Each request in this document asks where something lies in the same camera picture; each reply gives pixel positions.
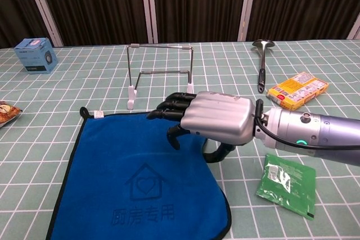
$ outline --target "blue box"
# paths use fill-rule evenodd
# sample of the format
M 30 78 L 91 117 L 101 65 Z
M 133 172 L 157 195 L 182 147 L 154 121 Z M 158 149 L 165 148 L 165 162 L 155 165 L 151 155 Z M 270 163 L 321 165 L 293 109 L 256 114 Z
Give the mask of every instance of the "blue box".
M 23 39 L 14 51 L 30 74 L 51 73 L 57 64 L 48 38 Z

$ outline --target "green packet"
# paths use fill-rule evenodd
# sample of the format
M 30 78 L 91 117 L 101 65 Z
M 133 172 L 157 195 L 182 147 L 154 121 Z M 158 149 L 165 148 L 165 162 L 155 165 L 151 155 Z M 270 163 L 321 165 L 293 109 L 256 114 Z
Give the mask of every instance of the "green packet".
M 313 220 L 315 188 L 315 169 L 267 154 L 256 195 Z

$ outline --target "table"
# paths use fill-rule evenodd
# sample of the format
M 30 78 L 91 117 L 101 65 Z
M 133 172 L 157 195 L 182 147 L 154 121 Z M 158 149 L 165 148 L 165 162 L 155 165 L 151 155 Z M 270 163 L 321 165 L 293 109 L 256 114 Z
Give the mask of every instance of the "table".
M 195 93 L 213 90 L 264 100 L 257 92 L 260 57 L 251 43 L 193 43 Z M 125 46 L 55 48 L 51 74 L 29 75 L 12 48 L 0 50 L 0 100 L 23 109 L 0 128 L 0 239 L 44 239 L 79 132 L 85 106 L 92 113 L 127 110 Z M 185 51 L 140 48 L 132 73 L 188 69 Z M 267 88 L 307 71 L 330 83 L 326 93 L 300 110 L 360 119 L 360 40 L 276 42 L 266 56 Z M 149 111 L 164 97 L 185 91 L 187 76 L 143 76 L 134 110 Z M 255 195 L 264 155 L 274 153 L 317 171 L 314 221 Z M 360 239 L 360 167 L 265 148 L 261 141 L 237 147 L 209 165 L 232 211 L 228 239 Z

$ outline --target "blue towel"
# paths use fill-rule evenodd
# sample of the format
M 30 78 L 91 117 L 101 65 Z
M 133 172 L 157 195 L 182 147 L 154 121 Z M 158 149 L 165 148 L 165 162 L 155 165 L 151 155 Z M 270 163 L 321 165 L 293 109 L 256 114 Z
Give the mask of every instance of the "blue towel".
M 95 119 L 86 108 L 47 239 L 222 239 L 228 202 L 202 156 L 205 138 L 166 133 L 145 113 Z

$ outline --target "green indicator light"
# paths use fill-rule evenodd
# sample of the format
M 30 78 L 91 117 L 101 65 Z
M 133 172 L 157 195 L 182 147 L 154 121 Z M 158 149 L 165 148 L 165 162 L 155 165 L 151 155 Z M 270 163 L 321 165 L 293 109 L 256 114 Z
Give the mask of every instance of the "green indicator light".
M 297 140 L 296 143 L 298 144 L 308 144 L 306 141 L 304 140 Z

